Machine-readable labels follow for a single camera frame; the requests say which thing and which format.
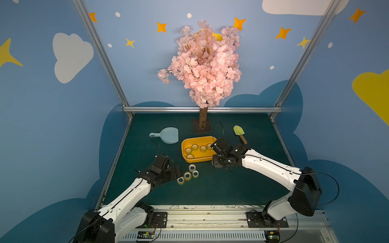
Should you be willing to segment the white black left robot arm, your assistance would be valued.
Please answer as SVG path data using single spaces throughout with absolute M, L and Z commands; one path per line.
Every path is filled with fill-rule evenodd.
M 132 184 L 105 207 L 84 214 L 71 243 L 117 243 L 126 232 L 143 225 L 149 206 L 140 201 L 153 189 L 183 178 L 181 166 L 166 155 L 157 155 L 152 164 L 139 171 Z

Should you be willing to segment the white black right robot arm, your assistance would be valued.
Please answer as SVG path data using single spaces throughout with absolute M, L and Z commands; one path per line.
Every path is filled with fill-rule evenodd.
M 285 187 L 289 192 L 278 200 L 269 201 L 260 214 L 265 225 L 280 221 L 292 214 L 312 217 L 322 188 L 317 173 L 309 167 L 300 169 L 266 157 L 243 144 L 232 147 L 219 138 L 210 147 L 215 168 L 243 167 L 258 172 Z

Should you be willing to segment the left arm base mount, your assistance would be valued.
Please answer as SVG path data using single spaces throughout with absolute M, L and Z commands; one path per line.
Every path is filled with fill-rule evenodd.
M 157 211 L 152 206 L 147 205 L 143 202 L 139 202 L 136 205 L 136 207 L 144 210 L 146 213 L 146 218 L 145 218 L 143 224 L 137 227 L 138 229 L 154 228 L 154 227 L 156 227 L 156 225 L 158 225 L 158 227 L 161 227 L 161 228 L 166 228 L 167 219 L 168 219 L 167 212 Z

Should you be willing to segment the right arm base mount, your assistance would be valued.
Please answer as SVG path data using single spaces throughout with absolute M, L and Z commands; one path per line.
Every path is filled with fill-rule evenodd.
M 249 228 L 288 228 L 288 222 L 286 218 L 279 221 L 271 218 L 270 216 L 263 216 L 262 212 L 250 210 L 246 212 L 246 221 Z

